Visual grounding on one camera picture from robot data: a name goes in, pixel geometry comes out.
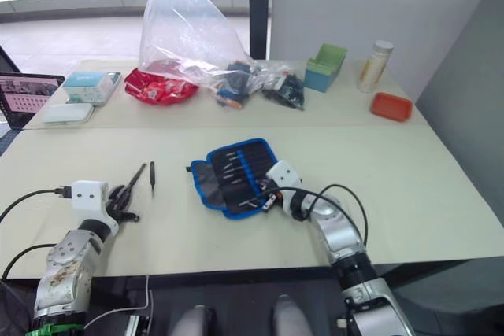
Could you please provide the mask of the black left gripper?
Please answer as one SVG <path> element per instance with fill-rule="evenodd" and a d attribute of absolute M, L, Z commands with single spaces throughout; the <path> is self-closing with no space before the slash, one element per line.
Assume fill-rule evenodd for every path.
<path fill-rule="evenodd" d="M 140 216 L 129 211 L 131 193 L 124 192 L 124 188 L 125 185 L 118 185 L 109 192 L 109 200 L 106 203 L 106 212 L 118 223 L 138 223 L 140 221 Z"/>

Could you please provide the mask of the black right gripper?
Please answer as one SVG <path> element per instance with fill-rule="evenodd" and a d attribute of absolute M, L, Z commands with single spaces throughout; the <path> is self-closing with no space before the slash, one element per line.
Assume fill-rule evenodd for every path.
<path fill-rule="evenodd" d="M 277 188 L 278 186 L 268 178 L 264 178 L 258 182 L 259 194 L 257 195 L 257 199 L 262 212 L 268 212 L 274 206 L 283 204 L 282 194 L 279 191 L 273 191 Z"/>

